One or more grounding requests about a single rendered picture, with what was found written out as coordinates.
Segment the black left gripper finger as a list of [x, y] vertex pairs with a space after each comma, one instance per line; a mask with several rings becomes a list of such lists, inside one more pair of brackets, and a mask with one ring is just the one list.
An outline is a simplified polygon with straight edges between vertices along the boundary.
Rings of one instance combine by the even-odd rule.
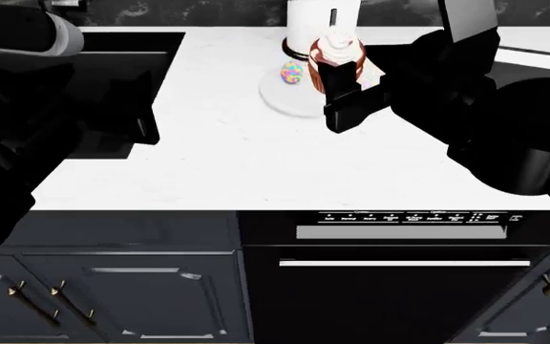
[[152, 74], [117, 79], [110, 93], [110, 128], [135, 143], [156, 145], [159, 131], [153, 113]]

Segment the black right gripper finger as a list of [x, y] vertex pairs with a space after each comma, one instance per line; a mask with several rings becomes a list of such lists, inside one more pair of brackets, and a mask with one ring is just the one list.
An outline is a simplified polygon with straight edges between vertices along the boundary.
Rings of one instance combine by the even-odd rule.
[[326, 62], [318, 63], [318, 73], [325, 89], [327, 102], [357, 91], [356, 62], [332, 66]]
[[366, 45], [366, 57], [380, 71], [394, 76], [398, 73], [398, 45]]

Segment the chocolate cupcake with white frosting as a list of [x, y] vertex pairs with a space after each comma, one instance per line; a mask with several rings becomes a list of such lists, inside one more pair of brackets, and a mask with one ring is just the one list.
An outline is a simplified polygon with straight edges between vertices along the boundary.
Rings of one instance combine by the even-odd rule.
[[309, 48], [308, 70], [314, 88], [321, 94], [326, 93], [324, 83], [319, 75], [319, 62], [333, 67], [354, 62], [356, 65], [355, 79], [364, 71], [366, 49], [355, 33], [340, 31], [334, 27], [320, 36]]

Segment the rainbow sprinkled dessert ball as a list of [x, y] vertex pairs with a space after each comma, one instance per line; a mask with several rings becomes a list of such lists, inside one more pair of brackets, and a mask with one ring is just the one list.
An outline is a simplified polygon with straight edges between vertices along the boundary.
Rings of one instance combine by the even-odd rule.
[[280, 78], [287, 85], [297, 85], [303, 79], [304, 70], [296, 62], [285, 63], [280, 70]]

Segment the white round plate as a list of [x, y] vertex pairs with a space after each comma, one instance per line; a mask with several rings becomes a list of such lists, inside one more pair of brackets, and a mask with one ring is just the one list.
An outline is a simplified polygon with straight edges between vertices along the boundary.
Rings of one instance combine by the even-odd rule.
[[314, 87], [308, 67], [302, 64], [303, 75], [297, 84], [287, 84], [282, 79], [282, 68], [266, 71], [259, 84], [262, 100], [275, 111], [291, 117], [323, 117], [326, 97]]

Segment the black kitchen sink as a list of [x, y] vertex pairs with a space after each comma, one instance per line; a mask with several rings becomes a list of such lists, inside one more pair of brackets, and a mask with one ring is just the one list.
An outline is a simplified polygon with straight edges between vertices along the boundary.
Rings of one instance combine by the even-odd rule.
[[[150, 71], [154, 103], [184, 37], [182, 32], [87, 32], [84, 49], [72, 62], [135, 68], [137, 76]], [[76, 148], [70, 159], [125, 160], [132, 148], [129, 151], [79, 151]]]

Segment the white cylindrical countertop appliance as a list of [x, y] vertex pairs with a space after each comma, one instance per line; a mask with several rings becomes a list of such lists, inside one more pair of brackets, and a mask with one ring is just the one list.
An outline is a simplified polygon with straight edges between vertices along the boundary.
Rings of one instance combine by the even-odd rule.
[[361, 0], [287, 0], [284, 53], [308, 62], [310, 45], [328, 30], [331, 14], [344, 32], [355, 32], [360, 5]]

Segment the dark blue cabinet drawer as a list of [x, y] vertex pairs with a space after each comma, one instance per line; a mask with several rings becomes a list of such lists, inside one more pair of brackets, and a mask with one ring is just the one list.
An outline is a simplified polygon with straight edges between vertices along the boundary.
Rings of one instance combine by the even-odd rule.
[[190, 251], [240, 246], [233, 211], [30, 211], [5, 247], [155, 247]]

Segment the black dishwasher with control panel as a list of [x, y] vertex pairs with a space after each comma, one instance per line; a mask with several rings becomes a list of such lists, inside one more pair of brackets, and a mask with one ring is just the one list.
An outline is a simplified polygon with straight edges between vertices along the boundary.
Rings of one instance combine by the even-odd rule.
[[240, 211], [255, 344], [444, 344], [550, 246], [550, 211]]

